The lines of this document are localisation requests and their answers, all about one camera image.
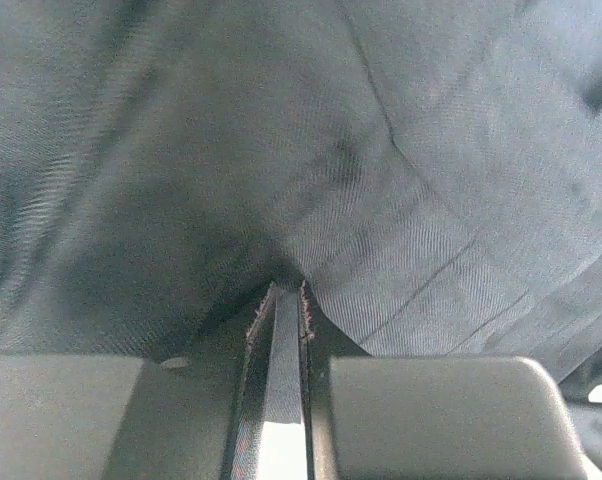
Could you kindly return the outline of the black pleated skirt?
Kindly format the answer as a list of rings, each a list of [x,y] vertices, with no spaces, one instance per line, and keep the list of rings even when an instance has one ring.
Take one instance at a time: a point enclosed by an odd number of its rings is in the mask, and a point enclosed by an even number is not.
[[[0,353],[307,281],[370,353],[602,382],[602,1],[0,1]]]

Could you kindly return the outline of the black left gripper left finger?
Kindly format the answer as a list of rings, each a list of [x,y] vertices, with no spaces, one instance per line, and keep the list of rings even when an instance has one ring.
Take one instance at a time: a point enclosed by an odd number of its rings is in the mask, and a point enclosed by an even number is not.
[[[269,289],[189,356],[0,355],[0,479],[253,479]]]

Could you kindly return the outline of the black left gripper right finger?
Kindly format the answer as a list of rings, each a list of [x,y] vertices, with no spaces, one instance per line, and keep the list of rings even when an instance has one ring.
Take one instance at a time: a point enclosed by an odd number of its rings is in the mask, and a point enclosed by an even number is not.
[[[299,292],[311,479],[601,479],[556,382],[520,356],[373,357]]]

